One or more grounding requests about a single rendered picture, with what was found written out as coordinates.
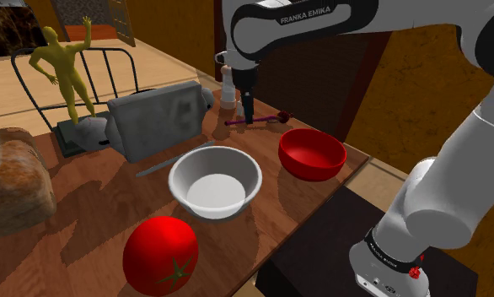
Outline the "red bowl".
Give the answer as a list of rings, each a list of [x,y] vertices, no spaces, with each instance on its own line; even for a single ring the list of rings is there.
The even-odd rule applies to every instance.
[[[344,145],[330,134],[295,128],[282,134],[278,146],[282,167],[303,181],[327,181],[346,162]]]

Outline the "white rounded object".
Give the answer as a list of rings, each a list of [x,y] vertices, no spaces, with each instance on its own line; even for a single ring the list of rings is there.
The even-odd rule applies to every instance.
[[[85,117],[74,126],[72,140],[85,151],[97,151],[109,146],[105,135],[107,119],[104,117]]]

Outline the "wooden table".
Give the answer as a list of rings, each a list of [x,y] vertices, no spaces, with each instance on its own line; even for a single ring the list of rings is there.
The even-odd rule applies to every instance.
[[[155,216],[184,220],[199,243],[196,269],[172,297],[231,297],[368,160],[349,148],[336,177],[301,181],[278,159],[283,127],[225,127],[232,116],[214,106],[201,136],[135,164],[110,148],[65,159],[52,135],[37,136],[57,209],[45,222],[0,238],[0,297],[143,297],[126,282],[122,253],[132,231]],[[262,169],[259,193],[232,219],[197,219],[169,192],[164,161],[207,141],[245,151]]]

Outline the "white bowl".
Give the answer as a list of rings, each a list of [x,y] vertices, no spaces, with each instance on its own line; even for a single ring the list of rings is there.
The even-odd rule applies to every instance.
[[[243,211],[263,181],[260,166],[246,152],[227,146],[190,151],[169,172],[169,189],[190,214],[226,219]]]

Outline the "purple honey dipper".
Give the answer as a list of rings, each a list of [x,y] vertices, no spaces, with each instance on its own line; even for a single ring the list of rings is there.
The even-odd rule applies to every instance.
[[[286,111],[279,111],[276,115],[272,116],[265,116],[265,117],[258,117],[258,118],[253,118],[252,122],[280,122],[280,123],[287,123],[291,118],[294,118],[293,113],[289,113]],[[225,126],[231,126],[231,125],[236,125],[236,124],[241,124],[241,123],[246,123],[246,120],[237,120],[237,121],[226,121],[224,123]]]

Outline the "dark wall picture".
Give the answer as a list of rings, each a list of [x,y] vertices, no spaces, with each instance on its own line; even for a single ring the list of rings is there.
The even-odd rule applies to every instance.
[[[0,0],[0,57],[44,44],[32,8],[24,0]]]

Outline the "brown panelled door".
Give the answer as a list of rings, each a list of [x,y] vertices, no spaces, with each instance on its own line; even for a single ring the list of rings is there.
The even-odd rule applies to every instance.
[[[126,0],[107,0],[110,16],[117,38],[131,47],[136,46],[132,33],[132,24],[127,11]]]

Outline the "grey knife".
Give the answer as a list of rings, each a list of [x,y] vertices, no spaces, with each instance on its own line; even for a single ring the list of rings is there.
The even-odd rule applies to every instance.
[[[137,173],[137,174],[136,174],[136,177],[146,176],[146,175],[148,175],[148,174],[150,174],[150,173],[153,173],[153,172],[154,172],[154,171],[156,171],[156,170],[160,170],[160,169],[162,169],[162,168],[164,168],[164,167],[166,167],[166,166],[168,166],[168,165],[172,165],[172,164],[173,164],[173,163],[175,163],[178,159],[182,158],[182,157],[183,157],[183,156],[185,156],[186,154],[191,153],[192,151],[195,151],[195,150],[198,150],[198,149],[202,149],[202,148],[205,148],[205,147],[212,146],[214,143],[215,143],[215,141],[209,141],[209,142],[206,142],[206,143],[204,143],[204,144],[202,144],[202,145],[199,145],[199,146],[197,146],[196,148],[191,149],[190,151],[187,151],[187,152],[185,152],[185,153],[183,153],[183,154],[180,154],[180,155],[178,155],[178,156],[176,156],[176,157],[174,157],[174,158],[168,159],[168,160],[166,160],[166,161],[164,161],[164,162],[162,162],[162,163],[160,163],[160,164],[154,165],[154,166],[152,166],[152,167],[150,167],[150,168],[148,168],[148,169],[146,169],[146,170],[143,170],[143,171],[141,171],[141,172]]]

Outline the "black metal chair frame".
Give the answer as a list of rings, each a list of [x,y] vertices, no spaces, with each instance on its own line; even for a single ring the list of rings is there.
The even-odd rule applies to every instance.
[[[13,67],[13,70],[14,70],[14,72],[16,74],[17,79],[19,80],[21,86],[24,89],[24,92],[27,94],[27,96],[30,99],[31,103],[33,104],[33,106],[35,107],[35,109],[37,110],[37,112],[40,114],[40,117],[45,122],[45,124],[47,125],[47,127],[50,129],[51,132],[53,132],[56,127],[53,127],[50,124],[50,122],[48,121],[48,119],[45,116],[45,114],[44,114],[43,111],[54,110],[54,109],[61,109],[61,108],[67,108],[67,105],[66,104],[63,104],[63,105],[46,106],[46,107],[42,107],[42,108],[39,107],[39,105],[36,103],[34,97],[30,93],[30,91],[29,91],[26,83],[24,82],[24,80],[22,78],[22,75],[19,72],[19,68],[16,65],[16,58],[17,58],[18,55],[20,55],[20,54],[31,54],[31,53],[33,53],[34,50],[35,50],[35,48],[21,48],[21,49],[15,51],[12,54],[11,59],[10,59],[10,62],[12,64],[12,67]],[[113,89],[113,94],[114,94],[114,96],[116,98],[118,98],[118,93],[117,93],[117,90],[116,90],[116,87],[115,87],[115,80],[114,80],[113,75],[112,75],[112,72],[111,72],[110,62],[109,62],[108,55],[106,54],[106,52],[108,52],[108,51],[121,51],[121,52],[124,52],[128,56],[128,58],[130,59],[130,63],[131,63],[131,66],[132,66],[132,75],[133,75],[133,80],[134,80],[135,91],[137,93],[140,91],[140,88],[139,88],[139,85],[138,85],[138,80],[137,80],[137,71],[136,71],[136,67],[135,67],[135,62],[134,62],[134,59],[133,59],[132,55],[127,50],[122,49],[122,48],[90,47],[89,49],[87,49],[85,51],[101,51],[103,53],[103,58],[105,60],[105,66],[106,66],[107,72],[109,74],[111,87]],[[89,66],[87,64],[86,58],[85,58],[85,56],[83,54],[83,51],[79,52],[79,54],[80,54],[80,57],[82,59],[83,67],[84,67],[84,69],[86,71],[87,77],[89,79],[90,87],[91,87],[91,89],[93,91],[93,94],[94,94],[95,102],[93,103],[93,105],[107,104],[107,101],[100,101],[99,100],[99,96],[97,95],[96,88],[94,86],[94,82],[93,82],[93,79],[91,77],[91,73],[89,71]]]

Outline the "grey toaster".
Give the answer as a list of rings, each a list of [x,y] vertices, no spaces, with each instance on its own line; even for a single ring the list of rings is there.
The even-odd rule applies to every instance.
[[[116,98],[108,102],[105,135],[113,149],[136,163],[200,135],[214,101],[212,91],[196,81]]]

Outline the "red tomato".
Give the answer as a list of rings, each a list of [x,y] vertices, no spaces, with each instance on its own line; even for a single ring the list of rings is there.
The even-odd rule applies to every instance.
[[[187,284],[198,254],[196,235],[186,222],[158,216],[132,232],[123,251],[123,272],[137,292],[164,297]]]

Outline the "brown bread loaf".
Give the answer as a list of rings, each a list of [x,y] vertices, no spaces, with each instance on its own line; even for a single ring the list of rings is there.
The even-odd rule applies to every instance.
[[[55,211],[51,178],[35,139],[23,128],[1,128],[0,236],[39,224]]]

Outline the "yellow human figure on base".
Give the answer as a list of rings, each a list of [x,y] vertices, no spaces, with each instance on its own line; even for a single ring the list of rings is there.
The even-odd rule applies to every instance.
[[[41,32],[47,45],[35,48],[29,60],[31,67],[44,74],[52,84],[59,86],[62,98],[67,105],[68,115],[74,126],[80,122],[76,110],[75,94],[78,94],[84,102],[90,113],[89,117],[97,117],[86,86],[75,68],[76,54],[89,49],[91,46],[92,23],[90,17],[83,17],[83,25],[86,29],[84,42],[67,46],[62,46],[59,43],[57,33],[52,27],[43,27]]]

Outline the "dark robot stand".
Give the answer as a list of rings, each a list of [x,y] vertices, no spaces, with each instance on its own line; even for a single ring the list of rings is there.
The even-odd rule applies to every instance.
[[[349,250],[383,215],[341,187],[264,263],[256,288],[265,297],[373,297],[357,285]],[[476,297],[477,273],[439,249],[424,256],[431,297]]]

